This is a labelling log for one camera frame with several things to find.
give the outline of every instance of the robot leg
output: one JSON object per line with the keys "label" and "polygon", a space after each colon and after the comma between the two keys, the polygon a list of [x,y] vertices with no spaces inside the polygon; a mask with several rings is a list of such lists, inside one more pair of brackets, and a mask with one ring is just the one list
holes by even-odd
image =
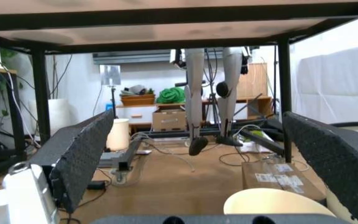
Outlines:
{"label": "robot leg", "polygon": [[189,155],[198,155],[208,140],[200,137],[200,123],[202,119],[202,77],[204,74],[204,49],[186,49],[187,65],[187,86],[185,87],[186,97],[186,118],[190,130]]}
{"label": "robot leg", "polygon": [[242,146],[231,136],[232,122],[237,98],[237,84],[240,78],[242,65],[242,50],[237,48],[223,49],[223,66],[225,81],[216,86],[218,99],[219,116],[221,120],[220,136],[216,142],[230,146]]}

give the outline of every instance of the power adapter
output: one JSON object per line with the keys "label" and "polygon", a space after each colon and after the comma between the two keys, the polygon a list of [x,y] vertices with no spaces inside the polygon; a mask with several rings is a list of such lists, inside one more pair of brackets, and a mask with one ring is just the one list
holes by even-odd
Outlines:
{"label": "power adapter", "polygon": [[91,181],[86,187],[88,190],[104,190],[106,189],[106,181]]}

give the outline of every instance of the white fabric backdrop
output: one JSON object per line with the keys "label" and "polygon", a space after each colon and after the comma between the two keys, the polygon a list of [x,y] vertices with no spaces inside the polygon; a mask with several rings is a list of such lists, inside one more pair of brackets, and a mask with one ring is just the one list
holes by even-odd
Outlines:
{"label": "white fabric backdrop", "polygon": [[302,59],[293,111],[326,123],[358,121],[358,48]]}

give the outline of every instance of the metal table frame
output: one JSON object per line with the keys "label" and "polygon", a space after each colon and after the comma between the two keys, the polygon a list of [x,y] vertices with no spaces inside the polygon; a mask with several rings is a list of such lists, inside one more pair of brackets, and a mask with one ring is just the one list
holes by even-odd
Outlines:
{"label": "metal table frame", "polygon": [[[44,42],[9,40],[0,37],[0,47],[31,54],[41,142],[50,137],[45,55],[102,51],[178,49],[228,46],[278,45],[281,110],[291,111],[289,45],[358,18],[358,2],[265,5],[236,7],[191,7],[117,11],[0,14],[0,31],[17,29],[78,28],[95,26],[176,24],[195,22],[269,21],[325,19],[312,27],[262,38],[177,40],[158,42],[55,45]],[[284,135],[285,158],[291,161],[291,142]]]}

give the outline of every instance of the wooden floor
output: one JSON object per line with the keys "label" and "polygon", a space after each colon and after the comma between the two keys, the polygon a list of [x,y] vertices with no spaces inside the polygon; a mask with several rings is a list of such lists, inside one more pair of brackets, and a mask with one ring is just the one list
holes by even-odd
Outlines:
{"label": "wooden floor", "polygon": [[[173,153],[187,153],[183,144],[157,144],[158,148],[168,148]],[[211,143],[206,149],[215,146]],[[187,159],[195,171],[177,156],[153,151],[150,155],[136,160],[134,170],[128,176],[127,187],[109,186],[99,199],[78,208],[72,217],[82,224],[110,215],[214,215],[223,214],[223,204],[233,193],[242,190],[241,167],[232,167],[219,162],[219,156],[235,153],[233,147],[219,145],[202,152],[198,156],[179,155]],[[250,162],[257,161],[266,154],[248,154]],[[296,147],[294,159],[304,162]],[[225,162],[239,164],[239,155],[224,158]],[[299,169],[304,165],[295,162]],[[325,194],[321,179],[310,169],[305,176]],[[108,180],[97,170],[94,180]],[[83,202],[100,195],[101,191],[87,190]]]}

